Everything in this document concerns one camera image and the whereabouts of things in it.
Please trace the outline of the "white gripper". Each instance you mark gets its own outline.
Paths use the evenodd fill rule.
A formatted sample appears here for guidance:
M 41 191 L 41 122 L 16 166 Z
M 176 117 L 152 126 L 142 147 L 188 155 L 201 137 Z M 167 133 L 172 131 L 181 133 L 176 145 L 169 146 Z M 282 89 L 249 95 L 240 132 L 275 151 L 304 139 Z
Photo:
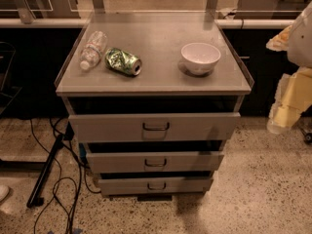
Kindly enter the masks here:
M 289 47 L 289 25 L 266 43 L 266 48 L 281 52 Z M 267 130 L 275 135 L 289 131 L 301 114 L 312 105 L 312 69 L 300 67 L 293 75 L 283 74 L 275 93 Z

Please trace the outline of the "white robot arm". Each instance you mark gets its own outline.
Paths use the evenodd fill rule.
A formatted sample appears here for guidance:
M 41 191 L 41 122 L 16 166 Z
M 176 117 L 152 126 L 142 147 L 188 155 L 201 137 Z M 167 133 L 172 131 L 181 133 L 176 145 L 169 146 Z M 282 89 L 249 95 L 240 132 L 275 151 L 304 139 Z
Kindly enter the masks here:
M 269 112 L 267 130 L 278 135 L 290 130 L 312 105 L 312 2 L 266 48 L 286 51 L 288 60 L 298 66 L 294 74 L 282 75 Z

